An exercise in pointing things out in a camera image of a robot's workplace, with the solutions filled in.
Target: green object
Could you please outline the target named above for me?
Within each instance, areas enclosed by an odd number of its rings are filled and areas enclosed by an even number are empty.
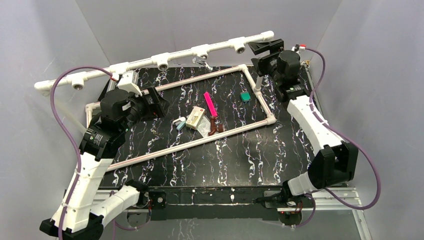
[[[241,100],[245,103],[251,100],[251,95],[247,91],[240,93],[240,97],[241,97]]]

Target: black and white marbled surface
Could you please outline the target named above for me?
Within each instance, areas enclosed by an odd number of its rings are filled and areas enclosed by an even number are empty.
[[[214,67],[214,71],[226,67]],[[139,69],[140,87],[160,86],[203,75],[203,67]],[[253,68],[249,71],[255,80]],[[310,89],[304,67],[299,80]],[[161,92],[170,102],[166,117],[140,122],[128,131],[125,144],[114,163],[153,153],[202,138],[190,128],[177,131],[172,120],[186,117],[193,106],[207,109],[203,94],[209,92],[225,129],[233,129],[265,119],[259,102],[241,72],[183,85]],[[243,103],[241,92],[249,92],[251,101]],[[209,142],[166,156],[137,163],[106,173],[101,186],[116,187],[130,179],[148,186],[262,186],[278,185],[307,170],[313,158],[312,146],[296,120],[276,101],[274,86],[264,77],[262,93],[277,122],[230,137]]]

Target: white backdrop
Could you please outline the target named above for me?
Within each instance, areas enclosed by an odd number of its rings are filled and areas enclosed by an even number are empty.
[[[342,0],[76,0],[111,64],[256,35],[268,30],[285,41],[316,48]],[[249,64],[254,55],[226,49],[208,63]],[[193,65],[191,58],[174,64]]]
[[[365,211],[375,240],[424,236],[423,16],[420,0],[345,0],[318,47],[327,60],[318,89],[324,115],[380,171],[381,198]],[[318,80],[319,56],[311,64]],[[354,185],[370,203],[376,180],[362,156]]]
[[[1,1],[0,15],[0,239],[51,239],[39,226],[59,207],[76,157],[34,83],[109,62],[73,0]],[[82,122],[84,105],[101,90],[94,81],[81,92],[61,87],[57,96]]]

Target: brown object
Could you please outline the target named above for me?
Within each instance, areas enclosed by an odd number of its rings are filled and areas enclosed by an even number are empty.
[[[222,133],[225,131],[224,125],[222,124],[218,124],[215,125],[215,120],[217,118],[215,116],[211,116],[210,117],[210,132],[208,132],[208,136],[212,136],[215,134],[216,131],[218,131],[218,133]]]

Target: small blue cap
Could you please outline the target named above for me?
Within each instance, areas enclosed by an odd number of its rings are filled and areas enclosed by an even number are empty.
[[[178,126],[176,126],[176,129],[180,131],[182,128],[184,128],[185,125],[186,125],[186,121],[182,121],[178,124]]]

